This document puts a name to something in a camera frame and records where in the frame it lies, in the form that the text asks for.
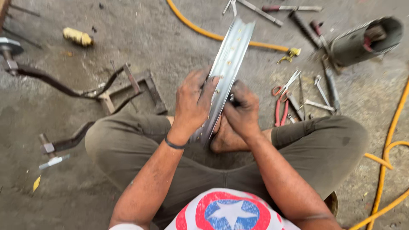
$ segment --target pliers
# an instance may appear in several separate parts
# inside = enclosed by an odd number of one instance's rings
[[[298,72],[298,69],[295,71],[295,73],[291,76],[291,78],[288,80],[287,84],[281,86],[276,86],[273,88],[273,90],[271,91],[271,94],[273,94],[273,96],[277,96],[281,91],[284,90],[284,92],[281,94],[280,98],[277,100],[277,105],[276,105],[276,127],[279,126],[283,126],[285,123],[285,119],[287,118],[287,114],[288,114],[288,98],[287,98],[287,92],[288,92],[288,87],[291,85],[291,83],[293,83],[295,81],[295,79],[297,79],[298,75],[300,75],[301,71]],[[284,106],[284,115],[283,118],[281,119],[280,122],[280,105],[281,102],[285,102],[285,106]]]
[[[285,91],[280,98],[277,100],[277,105],[276,105],[276,124],[274,124],[274,126],[279,127],[279,126],[283,126],[285,123],[285,120],[287,118],[287,114],[288,114],[288,98],[287,98],[287,91]],[[283,118],[281,119],[280,122],[280,105],[281,102],[285,102],[285,106],[284,106],[284,114],[283,114]]]

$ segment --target white t-shirt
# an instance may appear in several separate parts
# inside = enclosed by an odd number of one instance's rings
[[[300,230],[261,198],[233,189],[214,188],[194,198],[165,230]],[[110,230],[142,230],[123,223]]]

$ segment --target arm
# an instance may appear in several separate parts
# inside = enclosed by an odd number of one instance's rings
[[[207,119],[218,77],[206,81],[210,69],[192,71],[176,94],[175,120],[168,141],[182,146]],[[172,183],[183,150],[162,141],[115,205],[109,227],[134,223],[145,230],[161,206]]]
[[[257,96],[241,81],[231,90],[240,106],[226,103],[224,113],[252,151],[265,186],[285,217],[303,230],[341,230],[320,196],[262,134]]]

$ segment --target white star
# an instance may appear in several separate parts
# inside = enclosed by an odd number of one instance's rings
[[[234,204],[222,204],[217,202],[217,206],[219,206],[220,209],[218,209],[212,215],[210,215],[209,218],[215,217],[221,219],[223,217],[226,217],[227,222],[229,223],[231,229],[234,230],[234,225],[236,224],[238,217],[242,218],[257,217],[256,214],[246,212],[241,209],[243,202],[244,201],[239,201]]]

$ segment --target metal bucket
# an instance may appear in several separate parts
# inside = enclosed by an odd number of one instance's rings
[[[365,32],[380,26],[386,37],[367,43]],[[349,66],[384,54],[395,48],[403,37],[403,26],[393,17],[383,17],[365,23],[335,38],[330,45],[331,57],[340,66]]]

